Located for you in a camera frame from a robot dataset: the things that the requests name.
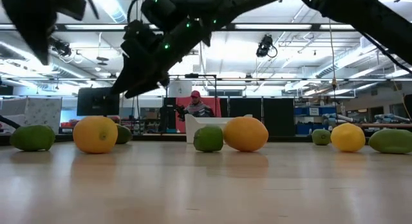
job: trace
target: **ceiling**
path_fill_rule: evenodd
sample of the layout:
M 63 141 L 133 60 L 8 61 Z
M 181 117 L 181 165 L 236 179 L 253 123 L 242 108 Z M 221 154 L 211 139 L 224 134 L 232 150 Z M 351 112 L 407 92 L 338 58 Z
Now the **ceiling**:
M 113 7 L 111 0 L 94 0 L 100 14 L 100 19 L 96 20 L 87 7 L 83 21 L 76 21 L 65 15 L 59 15 L 58 24 L 113 24 L 114 21 L 108 10 Z M 121 9 L 127 11 L 131 0 L 117 0 Z M 394 3 L 394 0 L 381 0 L 386 6 L 396 13 L 412 21 L 412 0 L 401 0 Z M 133 8 L 132 19 L 140 12 Z M 329 23 L 329 19 L 321 17 L 319 12 L 311 10 L 300 0 L 283 0 L 271 3 L 253 11 L 239 16 L 234 23 Z M 5 13 L 0 12 L 0 23 L 8 24 Z M 258 43 L 265 34 L 271 34 L 274 46 L 277 47 L 277 57 L 256 57 Z M 73 59 L 59 57 L 51 51 L 51 63 L 60 66 L 64 73 L 60 77 L 82 77 L 107 78 L 110 74 L 120 73 L 123 68 L 123 59 L 120 45 L 122 44 L 122 32 L 56 32 L 53 37 L 70 43 L 73 52 L 80 55 Z M 361 35 L 357 32 L 215 32 L 212 36 L 211 47 L 197 46 L 197 50 L 202 52 L 203 66 L 198 66 L 204 73 L 217 74 L 219 77 L 245 77 L 245 74 L 252 74 L 253 77 L 263 78 L 315 78 L 321 74 L 322 78 L 330 79 L 332 74 L 326 71 L 332 66 L 332 56 L 335 57 L 337 78 L 379 78 L 384 74 L 391 73 L 391 63 L 382 55 L 378 55 L 375 48 L 369 47 L 361 49 Z M 12 46 L 17 50 L 29 53 L 27 46 L 22 42 L 19 34 L 13 31 L 0 32 L 0 43 Z M 98 65 L 97 57 L 109 59 L 107 66 Z M 31 68 L 41 68 L 38 61 L 30 60 Z M 193 72 L 194 65 L 200 65 L 199 55 L 190 55 L 183 59 L 183 62 L 175 65 L 170 74 L 186 74 Z M 3 77 L 13 75 L 9 71 L 1 71 Z M 56 77 L 55 75 L 38 75 L 39 77 Z M 31 80 L 29 83 L 38 85 L 44 83 L 43 80 Z M 233 85 L 241 85 L 245 82 L 234 82 Z M 264 91 L 269 85 L 285 86 L 284 92 L 297 91 L 302 89 L 302 95 L 313 95 L 327 93 L 322 92 L 322 88 L 331 88 L 329 80 L 319 82 L 296 81 L 270 81 L 255 82 L 253 90 Z M 108 86 L 110 82 L 100 83 L 99 86 Z M 363 86 L 365 82 L 354 85 Z M 75 90 L 79 83 L 72 84 Z

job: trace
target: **ceiling fixture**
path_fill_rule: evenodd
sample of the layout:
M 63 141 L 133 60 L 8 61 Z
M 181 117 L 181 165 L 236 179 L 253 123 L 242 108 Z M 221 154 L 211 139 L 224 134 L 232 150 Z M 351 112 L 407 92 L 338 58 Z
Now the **ceiling fixture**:
M 271 48 L 275 49 L 275 51 L 276 51 L 276 54 L 273 57 L 269 56 L 269 51 L 270 51 Z M 274 57 L 277 56 L 277 49 L 273 45 L 272 35 L 266 34 L 262 38 L 262 41 L 259 43 L 259 47 L 257 47 L 256 56 L 257 57 L 266 57 L 266 56 L 268 56 L 270 58 L 274 58 Z
M 49 46 L 51 50 L 57 52 L 57 54 L 60 57 L 70 57 L 71 56 L 70 43 L 68 42 L 64 42 L 62 40 L 49 37 Z
M 126 21 L 126 13 L 120 4 L 120 0 L 95 0 L 103 10 L 116 23 L 123 23 Z
M 100 46 L 101 45 L 102 45 L 102 32 L 100 32 L 99 35 L 98 35 L 98 48 L 97 48 L 96 60 L 100 61 L 100 62 L 97 63 L 99 66 L 107 66 L 108 64 L 106 62 L 109 59 L 100 56 Z

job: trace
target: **white object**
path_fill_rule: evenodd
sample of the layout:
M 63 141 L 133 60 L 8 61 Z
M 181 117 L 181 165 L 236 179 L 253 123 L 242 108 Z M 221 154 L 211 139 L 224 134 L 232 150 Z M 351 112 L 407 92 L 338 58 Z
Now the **white object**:
M 233 118 L 196 118 L 193 115 L 186 114 L 186 142 L 188 144 L 193 144 L 195 132 L 206 125 L 219 126 L 223 130 L 226 123 L 231 119 Z
M 47 125 L 59 133 L 61 110 L 60 98 L 13 98 L 3 100 L 0 115 L 21 126 Z M 14 132 L 14 128 L 6 128 L 8 132 Z
M 309 115 L 310 116 L 319 116 L 319 108 L 318 107 L 309 107 Z

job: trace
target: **man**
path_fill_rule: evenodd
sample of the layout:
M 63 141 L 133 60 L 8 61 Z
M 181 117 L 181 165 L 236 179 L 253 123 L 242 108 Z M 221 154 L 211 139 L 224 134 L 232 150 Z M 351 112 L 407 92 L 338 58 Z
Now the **man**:
M 185 108 L 185 112 L 194 117 L 214 117 L 213 110 L 200 100 L 200 92 L 192 91 L 192 102 Z

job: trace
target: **table surface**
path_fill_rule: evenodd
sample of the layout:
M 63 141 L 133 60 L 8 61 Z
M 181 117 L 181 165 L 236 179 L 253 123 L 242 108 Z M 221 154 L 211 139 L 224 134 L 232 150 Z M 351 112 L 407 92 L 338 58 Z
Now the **table surface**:
M 0 148 L 2 224 L 411 223 L 412 156 L 312 144 L 225 147 L 131 142 L 110 154 L 73 143 Z

